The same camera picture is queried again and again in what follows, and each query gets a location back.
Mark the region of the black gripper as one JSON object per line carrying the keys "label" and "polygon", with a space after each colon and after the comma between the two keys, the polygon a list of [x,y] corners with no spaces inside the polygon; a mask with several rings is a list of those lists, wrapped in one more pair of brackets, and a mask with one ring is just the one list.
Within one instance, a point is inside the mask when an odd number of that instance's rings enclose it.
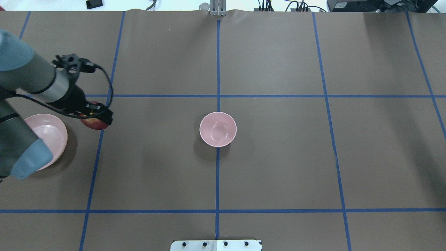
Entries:
{"label": "black gripper", "polygon": [[[59,100],[56,101],[56,109],[63,111],[74,116],[79,116],[80,108],[87,102],[85,93],[76,85],[69,87],[68,92]],[[109,125],[113,122],[113,112],[106,106],[105,111],[98,113],[93,116],[83,116],[83,119],[90,119],[96,116],[102,115],[105,112],[109,112],[108,123]]]}

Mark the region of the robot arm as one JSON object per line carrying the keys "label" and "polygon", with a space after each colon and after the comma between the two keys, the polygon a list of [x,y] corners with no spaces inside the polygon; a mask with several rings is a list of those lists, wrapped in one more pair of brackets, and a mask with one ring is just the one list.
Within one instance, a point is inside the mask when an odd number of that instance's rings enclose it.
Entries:
{"label": "robot arm", "polygon": [[[100,70],[108,84],[106,102],[89,101],[77,82]],[[106,70],[76,54],[52,62],[8,30],[1,30],[1,180],[28,178],[59,160],[68,144],[61,116],[93,130],[113,122],[113,82]]]}

